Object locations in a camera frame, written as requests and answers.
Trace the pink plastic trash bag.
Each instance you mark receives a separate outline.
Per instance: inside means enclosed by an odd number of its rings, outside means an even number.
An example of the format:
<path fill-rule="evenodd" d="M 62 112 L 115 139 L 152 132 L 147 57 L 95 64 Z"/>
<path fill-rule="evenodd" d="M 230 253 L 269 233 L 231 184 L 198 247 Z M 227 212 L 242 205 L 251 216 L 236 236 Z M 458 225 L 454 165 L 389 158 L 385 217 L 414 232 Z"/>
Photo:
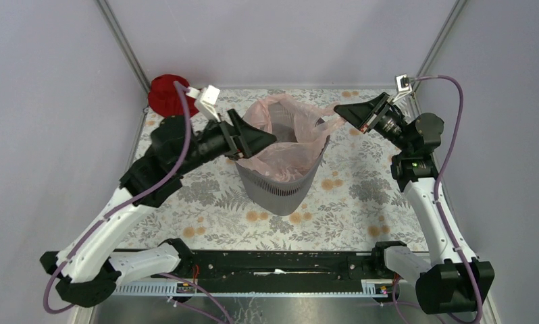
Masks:
<path fill-rule="evenodd" d="M 255 156 L 241 159 L 236 164 L 277 182 L 301 179 L 317 164 L 327 137 L 346 123 L 336 115 L 335 106 L 336 103 L 317 107 L 286 93 L 255 101 L 243 116 L 248 124 L 274 136 L 280 135 L 277 128 L 280 124 L 290 128 L 296 140 L 277 140 Z"/>

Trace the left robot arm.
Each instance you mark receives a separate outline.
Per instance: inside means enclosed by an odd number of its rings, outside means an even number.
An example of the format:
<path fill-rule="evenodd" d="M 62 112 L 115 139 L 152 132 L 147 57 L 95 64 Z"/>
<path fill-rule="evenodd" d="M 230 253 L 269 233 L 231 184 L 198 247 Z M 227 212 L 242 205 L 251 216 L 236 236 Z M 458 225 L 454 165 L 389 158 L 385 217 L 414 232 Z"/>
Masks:
<path fill-rule="evenodd" d="M 151 145 L 120 178 L 107 206 L 81 237 L 60 251 L 45 252 L 41 265 L 48 286 L 70 306 L 89 308 L 113 294 L 118 286 L 158 275 L 185 277 L 193 267 L 191 251 L 179 239 L 124 256 L 115 250 L 123 237 L 182 187 L 185 174 L 225 156 L 249 158 L 277 141 L 235 110 L 228 121 L 211 120 L 198 132 L 189 118 L 163 119 L 151 133 Z"/>

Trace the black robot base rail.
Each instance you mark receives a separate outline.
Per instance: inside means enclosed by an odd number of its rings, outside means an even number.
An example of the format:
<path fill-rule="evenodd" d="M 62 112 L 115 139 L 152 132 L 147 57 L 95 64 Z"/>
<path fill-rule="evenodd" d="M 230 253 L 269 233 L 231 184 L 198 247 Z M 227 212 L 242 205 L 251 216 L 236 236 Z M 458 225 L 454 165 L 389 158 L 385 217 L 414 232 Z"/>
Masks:
<path fill-rule="evenodd" d="M 198 250 L 182 259 L 171 272 L 199 286 L 203 280 L 244 279 L 389 279 L 395 274 L 382 264 L 380 254 L 327 251 Z"/>

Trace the grey slotted trash bin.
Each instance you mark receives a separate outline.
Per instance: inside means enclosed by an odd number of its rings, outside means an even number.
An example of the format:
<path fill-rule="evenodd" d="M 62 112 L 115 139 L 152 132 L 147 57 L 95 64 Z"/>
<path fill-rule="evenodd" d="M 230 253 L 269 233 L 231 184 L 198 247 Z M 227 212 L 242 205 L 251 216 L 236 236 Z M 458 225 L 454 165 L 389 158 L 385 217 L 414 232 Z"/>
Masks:
<path fill-rule="evenodd" d="M 277 140 L 294 141 L 296 140 L 293 131 L 290 128 L 278 124 L 280 135 Z M 323 155 L 329 143 L 330 136 L 327 137 L 326 145 L 318 157 L 315 164 L 309 172 L 301 179 L 292 182 L 277 182 L 271 180 L 256 171 L 249 171 L 244 167 L 236 165 L 240 179 L 245 188 L 247 196 L 256 204 L 270 213 L 285 216 L 293 213 L 306 197 L 313 179 L 317 173 L 318 167 L 323 160 Z"/>

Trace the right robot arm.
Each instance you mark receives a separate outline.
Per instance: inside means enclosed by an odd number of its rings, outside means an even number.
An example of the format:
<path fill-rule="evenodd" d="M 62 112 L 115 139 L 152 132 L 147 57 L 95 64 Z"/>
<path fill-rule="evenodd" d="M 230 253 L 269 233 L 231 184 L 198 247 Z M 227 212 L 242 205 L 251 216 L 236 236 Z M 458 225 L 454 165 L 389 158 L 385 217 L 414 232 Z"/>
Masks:
<path fill-rule="evenodd" d="M 385 92 L 364 103 L 337 105 L 334 112 L 356 130 L 374 130 L 400 149 L 392 158 L 391 174 L 413 207 L 429 248 L 430 261 L 425 261 L 403 243 L 376 244 L 373 274 L 387 278 L 396 273 L 413 285 L 421 310 L 429 315 L 481 310 L 495 272 L 463 239 L 442 194 L 432 153 L 441 144 L 443 120 L 422 113 L 407 122 Z"/>

